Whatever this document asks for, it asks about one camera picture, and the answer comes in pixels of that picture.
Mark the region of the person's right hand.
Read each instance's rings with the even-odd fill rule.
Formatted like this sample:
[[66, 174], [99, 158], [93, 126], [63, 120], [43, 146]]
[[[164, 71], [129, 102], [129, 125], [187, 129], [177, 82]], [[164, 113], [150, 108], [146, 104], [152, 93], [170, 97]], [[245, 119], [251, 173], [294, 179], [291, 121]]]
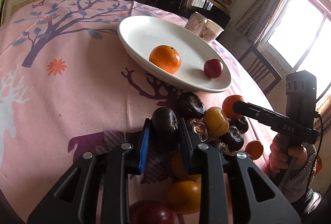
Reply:
[[[273, 173], [279, 173], [281, 169], [287, 169], [287, 155], [281, 151], [281, 142], [276, 135], [270, 145], [271, 153], [269, 155], [269, 168]], [[296, 158], [295, 164], [293, 165], [294, 169], [303, 167], [307, 161], [307, 150], [301, 146], [294, 146], [288, 149], [288, 156]]]

